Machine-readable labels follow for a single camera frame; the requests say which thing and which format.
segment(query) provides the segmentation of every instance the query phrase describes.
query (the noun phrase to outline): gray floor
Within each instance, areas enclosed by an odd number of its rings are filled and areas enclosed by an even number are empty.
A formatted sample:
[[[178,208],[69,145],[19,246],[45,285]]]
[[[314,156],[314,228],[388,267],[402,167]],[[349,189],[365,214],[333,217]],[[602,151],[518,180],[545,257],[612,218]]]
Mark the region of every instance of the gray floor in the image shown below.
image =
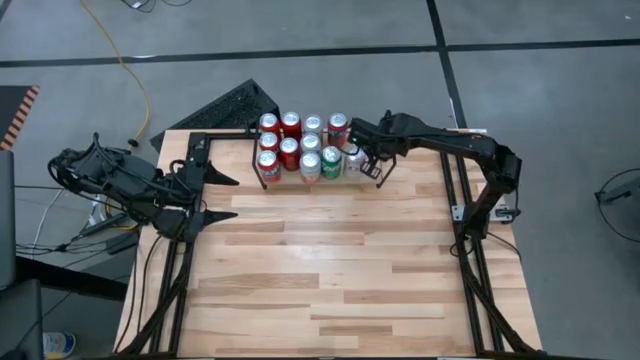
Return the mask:
[[[123,55],[435,43],[424,1],[196,0],[180,8],[158,2],[151,14],[127,9],[119,1],[88,2]],[[637,1],[437,4],[452,44],[640,37]],[[0,22],[0,60],[105,56],[112,56],[110,47],[76,0],[14,0]],[[523,214],[515,232],[544,348],[564,355],[637,358],[640,245],[607,229],[593,192],[614,173],[638,164],[639,49],[455,53],[451,59],[468,125],[488,128],[524,160]],[[153,106],[138,152],[149,161],[157,158],[147,142],[151,136],[248,78],[283,109],[341,110],[375,119],[390,108],[435,126],[453,125],[444,76],[433,53],[132,68]],[[116,65],[0,69],[0,83],[42,88],[14,148],[21,184],[50,185],[48,159],[64,147],[84,148],[94,131],[104,144],[124,145],[144,116],[134,81]],[[19,242],[33,241],[53,195],[20,190]],[[629,205],[605,211],[622,231],[640,237],[634,225],[638,210]],[[41,243],[75,235],[91,205],[63,195],[54,209]],[[74,259],[45,258],[59,265]],[[77,268],[106,259],[93,260]],[[131,257],[125,254],[92,270],[115,277],[130,266]],[[56,296],[44,293],[45,306]],[[78,333],[84,339],[82,353],[105,351],[113,342],[120,308],[73,296],[47,319],[45,328]]]

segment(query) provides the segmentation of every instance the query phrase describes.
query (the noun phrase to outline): wooden table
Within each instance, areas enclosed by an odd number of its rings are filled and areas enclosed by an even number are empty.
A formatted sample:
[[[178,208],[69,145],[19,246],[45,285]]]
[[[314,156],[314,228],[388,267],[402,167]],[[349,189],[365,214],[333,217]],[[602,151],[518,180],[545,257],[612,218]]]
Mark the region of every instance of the wooden table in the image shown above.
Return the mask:
[[[189,131],[167,131],[160,168],[184,158],[188,137]],[[399,158],[381,189],[293,185],[291,173],[285,177],[291,185],[265,191],[251,167],[252,146],[250,140],[212,143],[215,167],[240,186],[207,185],[204,199],[209,209],[240,215],[198,237],[179,356],[474,354],[458,260],[449,254],[454,237],[438,153],[418,149]],[[473,162],[467,169],[477,196],[483,176]],[[490,230],[514,241],[509,226]],[[140,238],[134,316],[121,347],[135,334],[142,267],[155,237],[148,226]],[[157,304],[167,245],[161,241],[150,260],[143,323]],[[484,248],[498,308],[539,348],[517,256],[490,237]],[[490,349],[486,315],[478,308]],[[172,318],[170,310],[161,350]]]

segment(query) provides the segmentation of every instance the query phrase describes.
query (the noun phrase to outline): green soda can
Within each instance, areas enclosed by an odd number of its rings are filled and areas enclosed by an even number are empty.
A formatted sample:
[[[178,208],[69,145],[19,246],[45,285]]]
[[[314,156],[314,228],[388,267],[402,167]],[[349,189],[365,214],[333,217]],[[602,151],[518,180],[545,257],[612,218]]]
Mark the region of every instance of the green soda can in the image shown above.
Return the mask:
[[[327,146],[322,150],[322,175],[327,179],[340,176],[342,154],[335,146]]]

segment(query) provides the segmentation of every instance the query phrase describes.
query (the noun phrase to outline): caution stripe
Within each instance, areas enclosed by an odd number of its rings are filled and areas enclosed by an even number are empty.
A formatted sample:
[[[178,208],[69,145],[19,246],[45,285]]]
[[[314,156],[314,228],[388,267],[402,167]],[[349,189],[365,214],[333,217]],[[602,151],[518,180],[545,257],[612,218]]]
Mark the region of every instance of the caution stripe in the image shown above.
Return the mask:
[[[2,137],[2,141],[0,141],[0,149],[10,150],[13,144],[15,144],[18,134],[20,134],[20,130],[22,129],[24,122],[27,120],[27,115],[29,114],[31,107],[33,106],[33,102],[36,100],[36,96],[38,96],[39,92],[40,86],[38,85],[34,85],[31,89],[27,90],[27,93],[22,98],[22,103],[16,111],[13,121],[9,125],[7,132]]]

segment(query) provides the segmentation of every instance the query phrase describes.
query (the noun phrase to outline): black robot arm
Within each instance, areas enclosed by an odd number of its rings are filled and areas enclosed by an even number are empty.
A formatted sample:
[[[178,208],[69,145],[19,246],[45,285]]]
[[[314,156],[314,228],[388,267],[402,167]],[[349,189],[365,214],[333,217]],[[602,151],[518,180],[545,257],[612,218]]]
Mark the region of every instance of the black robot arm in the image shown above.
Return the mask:
[[[98,134],[87,150],[65,149],[48,164],[51,177],[65,189],[76,193],[104,195],[120,204],[141,224],[151,223],[158,234],[177,241],[192,241],[202,227],[227,213],[194,211],[196,194],[204,183],[238,185],[201,159],[197,149],[193,156],[174,160],[169,174],[122,149],[103,148]]]
[[[375,177],[380,171],[378,161],[396,155],[406,156],[409,150],[427,148],[475,160],[487,180],[478,199],[465,207],[462,231],[467,237],[486,237],[489,216],[504,194],[518,187],[522,160],[508,147],[493,138],[460,133],[428,126],[417,117],[387,111],[378,125],[354,118],[350,143],[357,145],[368,157],[362,171]]]

